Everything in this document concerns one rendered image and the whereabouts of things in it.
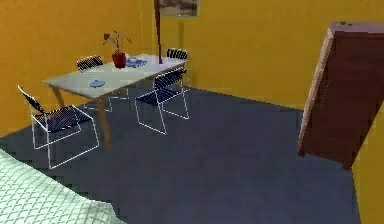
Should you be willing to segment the white dining table wooden legs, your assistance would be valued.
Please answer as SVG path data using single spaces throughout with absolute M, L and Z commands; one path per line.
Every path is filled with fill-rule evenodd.
M 113 63 L 107 63 L 86 72 L 75 71 L 49 78 L 43 80 L 43 83 L 52 88 L 60 106 L 64 105 L 64 99 L 61 95 L 62 91 L 95 101 L 98 117 L 102 124 L 105 146 L 109 149 L 111 146 L 111 137 L 103 100 L 124 88 L 181 67 L 186 63 L 184 60 L 163 57 L 163 63 L 159 64 L 157 55 L 148 54 L 141 54 L 138 58 L 146 60 L 147 63 L 138 68 L 122 69 L 116 68 Z M 105 85 L 98 88 L 89 87 L 89 83 L 94 80 L 104 81 Z

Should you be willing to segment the brown floor lamp pole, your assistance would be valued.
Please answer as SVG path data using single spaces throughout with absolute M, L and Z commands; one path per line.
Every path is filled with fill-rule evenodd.
M 157 33 L 157 44 L 158 44 L 158 60 L 159 64 L 162 64 L 162 55 L 161 55 L 161 26 L 160 26 L 160 1 L 153 0 L 154 4 L 154 13 L 155 13 L 155 24 L 156 24 L 156 33 Z

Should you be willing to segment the plant in red pot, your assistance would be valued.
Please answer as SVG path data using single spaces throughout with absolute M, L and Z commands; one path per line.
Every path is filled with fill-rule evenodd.
M 126 54 L 121 51 L 121 47 L 125 42 L 131 43 L 130 38 L 124 37 L 120 32 L 114 30 L 112 33 L 103 34 L 103 44 L 111 43 L 114 46 L 112 60 L 114 66 L 122 69 L 126 66 Z

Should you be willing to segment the brown wooden dresser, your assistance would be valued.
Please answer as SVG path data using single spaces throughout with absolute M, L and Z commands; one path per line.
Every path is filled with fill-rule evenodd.
M 384 23 L 331 23 L 304 107 L 298 154 L 351 168 L 383 102 Z

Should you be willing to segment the pale green quilted bed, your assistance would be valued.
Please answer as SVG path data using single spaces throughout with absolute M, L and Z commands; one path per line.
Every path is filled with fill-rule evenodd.
M 110 203 L 90 200 L 0 149 L 0 224 L 127 224 Z

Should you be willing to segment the framed wall picture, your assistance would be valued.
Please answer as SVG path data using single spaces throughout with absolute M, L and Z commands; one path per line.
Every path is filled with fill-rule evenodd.
M 159 0 L 162 16 L 196 16 L 199 0 Z

